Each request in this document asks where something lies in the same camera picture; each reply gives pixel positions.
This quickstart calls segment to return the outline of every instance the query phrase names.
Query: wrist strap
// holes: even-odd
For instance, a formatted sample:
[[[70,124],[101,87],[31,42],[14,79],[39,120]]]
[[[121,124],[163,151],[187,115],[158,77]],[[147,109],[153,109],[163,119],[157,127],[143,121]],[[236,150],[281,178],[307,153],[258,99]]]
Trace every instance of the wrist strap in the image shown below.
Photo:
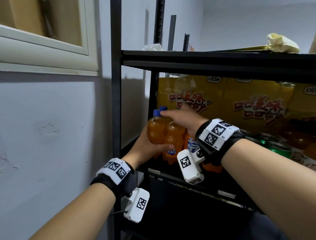
[[[119,158],[113,158],[104,165],[97,172],[90,185],[94,183],[106,185],[116,198],[120,198],[123,195],[130,197],[133,190],[137,187],[134,169],[129,163]]]
[[[219,118],[203,123],[196,133],[196,141],[206,158],[204,164],[211,162],[214,166],[221,165],[225,153],[242,138],[239,128]]]

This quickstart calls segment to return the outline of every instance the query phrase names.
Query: blue bottle cap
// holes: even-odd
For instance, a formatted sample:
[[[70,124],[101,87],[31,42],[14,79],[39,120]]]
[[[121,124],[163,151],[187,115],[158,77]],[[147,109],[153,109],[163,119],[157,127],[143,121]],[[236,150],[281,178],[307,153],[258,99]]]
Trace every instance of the blue bottle cap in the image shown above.
[[[160,110],[160,111],[166,111],[166,110],[168,110],[168,107],[165,107],[165,106],[159,106],[159,110]]]
[[[161,112],[161,111],[160,111],[159,109],[155,109],[153,115],[154,115],[154,116],[157,116],[157,117],[161,117],[160,112]]]

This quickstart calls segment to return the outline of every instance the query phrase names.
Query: forearm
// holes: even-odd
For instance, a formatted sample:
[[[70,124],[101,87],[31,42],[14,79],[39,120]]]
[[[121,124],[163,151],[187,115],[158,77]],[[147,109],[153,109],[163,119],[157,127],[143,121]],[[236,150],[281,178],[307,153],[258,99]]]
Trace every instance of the forearm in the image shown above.
[[[113,192],[95,183],[42,226],[30,240],[95,239],[115,203]]]
[[[222,165],[261,210],[290,238],[316,236],[316,173],[241,139]]]

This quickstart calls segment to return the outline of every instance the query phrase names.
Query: black cable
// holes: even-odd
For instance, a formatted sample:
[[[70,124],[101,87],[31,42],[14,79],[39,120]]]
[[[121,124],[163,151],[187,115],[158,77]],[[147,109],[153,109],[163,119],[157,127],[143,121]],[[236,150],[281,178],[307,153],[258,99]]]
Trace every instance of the black cable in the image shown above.
[[[128,211],[125,211],[125,210],[124,211],[117,211],[117,212],[114,212],[114,213],[110,214],[109,216],[112,216],[113,214],[116,214],[118,212],[128,213]]]

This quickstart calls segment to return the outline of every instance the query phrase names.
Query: cardboard box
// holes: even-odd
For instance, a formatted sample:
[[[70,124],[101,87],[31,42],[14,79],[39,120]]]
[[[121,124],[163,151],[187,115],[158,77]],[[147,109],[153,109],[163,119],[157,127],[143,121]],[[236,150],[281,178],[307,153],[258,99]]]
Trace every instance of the cardboard box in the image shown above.
[[[46,35],[38,0],[1,0],[0,24],[41,36]]]

